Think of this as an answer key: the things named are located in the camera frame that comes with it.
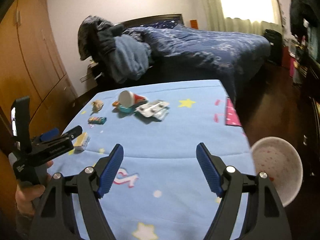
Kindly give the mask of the person's left hand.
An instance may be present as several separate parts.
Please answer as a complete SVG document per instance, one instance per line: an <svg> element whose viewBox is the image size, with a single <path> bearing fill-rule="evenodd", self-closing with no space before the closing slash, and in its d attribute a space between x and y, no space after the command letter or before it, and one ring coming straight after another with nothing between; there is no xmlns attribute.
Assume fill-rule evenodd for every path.
<svg viewBox="0 0 320 240"><path fill-rule="evenodd" d="M15 200L19 213L33 217L36 210L33 205L33 200L40 198L45 189L46 187L44 185L32 185L21 188L20 185L17 184Z"/></svg>

